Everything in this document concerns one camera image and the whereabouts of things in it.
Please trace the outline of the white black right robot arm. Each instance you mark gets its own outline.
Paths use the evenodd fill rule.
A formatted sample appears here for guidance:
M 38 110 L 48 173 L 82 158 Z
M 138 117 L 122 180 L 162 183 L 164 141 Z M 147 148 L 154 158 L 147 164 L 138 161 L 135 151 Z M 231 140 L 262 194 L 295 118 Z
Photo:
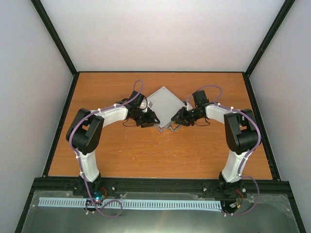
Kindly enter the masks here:
M 194 108 L 188 101 L 171 120 L 182 126 L 194 126 L 199 119 L 218 121 L 225 126 L 225 139 L 229 155 L 224 169 L 220 172 L 217 191 L 229 196 L 238 189 L 246 162 L 261 144 L 261 134 L 251 109 L 239 110 L 210 102 L 204 90 L 192 94 Z

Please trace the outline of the silver aluminium poker case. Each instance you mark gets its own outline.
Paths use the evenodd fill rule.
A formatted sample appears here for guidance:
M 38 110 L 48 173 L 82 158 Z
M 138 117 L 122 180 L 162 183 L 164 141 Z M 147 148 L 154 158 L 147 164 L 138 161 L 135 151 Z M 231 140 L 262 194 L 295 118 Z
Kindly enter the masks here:
M 147 101 L 150 103 L 150 109 L 155 112 L 160 121 L 154 125 L 160 133 L 173 125 L 172 117 L 185 106 L 183 101 L 164 86 L 147 97 Z

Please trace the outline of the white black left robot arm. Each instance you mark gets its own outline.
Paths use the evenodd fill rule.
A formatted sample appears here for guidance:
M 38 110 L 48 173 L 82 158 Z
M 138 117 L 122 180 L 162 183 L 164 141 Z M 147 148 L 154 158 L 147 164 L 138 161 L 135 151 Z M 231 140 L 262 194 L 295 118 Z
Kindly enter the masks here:
M 97 195 L 101 190 L 101 183 L 96 180 L 100 172 L 97 168 L 95 149 L 100 142 L 103 127 L 129 119 L 141 128 L 159 124 L 160 120 L 151 106 L 143 94 L 133 91 L 129 98 L 109 107 L 92 111 L 81 108 L 77 112 L 66 134 L 66 140 L 76 154 L 80 176 L 86 181 L 84 190 L 90 195 Z

